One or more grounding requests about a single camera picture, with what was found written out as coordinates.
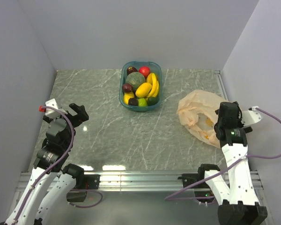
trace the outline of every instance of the gray wall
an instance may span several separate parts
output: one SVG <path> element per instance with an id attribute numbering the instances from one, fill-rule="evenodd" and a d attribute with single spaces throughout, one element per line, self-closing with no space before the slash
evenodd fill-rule
<path id="1" fill-rule="evenodd" d="M 0 222 L 30 162 L 55 70 L 17 1 L 0 0 Z"/>
<path id="2" fill-rule="evenodd" d="M 56 69 L 222 69 L 258 0 L 18 0 Z"/>
<path id="3" fill-rule="evenodd" d="M 230 100 L 259 105 L 281 119 L 281 0 L 260 0 L 224 67 Z M 249 152 L 281 153 L 281 125 L 265 118 L 253 127 Z M 277 225 L 281 225 L 281 158 L 252 160 Z"/>

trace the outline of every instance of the red connector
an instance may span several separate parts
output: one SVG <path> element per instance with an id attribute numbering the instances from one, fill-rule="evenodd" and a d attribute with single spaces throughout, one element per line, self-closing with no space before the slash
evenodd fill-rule
<path id="1" fill-rule="evenodd" d="M 45 108 L 43 108 L 43 106 L 41 105 L 40 107 L 39 107 L 39 109 L 38 109 L 40 112 L 46 112 L 46 109 Z"/>

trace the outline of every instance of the crumpled plastic bag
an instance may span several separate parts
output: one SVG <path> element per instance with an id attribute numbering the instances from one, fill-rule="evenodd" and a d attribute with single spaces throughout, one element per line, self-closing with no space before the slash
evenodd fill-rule
<path id="1" fill-rule="evenodd" d="M 181 125 L 207 144 L 220 147 L 220 141 L 215 136 L 214 125 L 218 116 L 215 110 L 226 100 L 214 93 L 204 90 L 194 90 L 179 101 L 177 114 Z"/>

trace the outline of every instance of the tomato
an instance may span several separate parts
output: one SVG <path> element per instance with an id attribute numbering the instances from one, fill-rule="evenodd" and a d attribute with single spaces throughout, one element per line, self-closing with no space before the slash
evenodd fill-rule
<path id="1" fill-rule="evenodd" d="M 149 67 L 141 67 L 141 68 L 139 69 L 139 72 L 140 72 L 141 74 L 143 74 L 145 78 L 147 78 L 147 76 L 150 74 L 151 71 L 150 71 L 150 68 L 149 68 Z"/>

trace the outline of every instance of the red fruit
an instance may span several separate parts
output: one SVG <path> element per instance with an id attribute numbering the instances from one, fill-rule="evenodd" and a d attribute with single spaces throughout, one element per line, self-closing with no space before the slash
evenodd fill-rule
<path id="1" fill-rule="evenodd" d="M 137 72 L 137 69 L 135 67 L 128 67 L 127 68 L 127 76 L 133 72 Z"/>
<path id="2" fill-rule="evenodd" d="M 149 67 L 141 67 L 139 72 L 143 74 L 145 78 L 147 78 L 147 76 L 151 73 L 151 70 Z"/>
<path id="3" fill-rule="evenodd" d="M 126 92 L 126 93 L 131 92 L 131 91 L 132 91 L 132 85 L 129 84 L 129 83 L 124 83 L 124 84 L 122 85 L 122 91 L 123 91 L 123 92 Z"/>

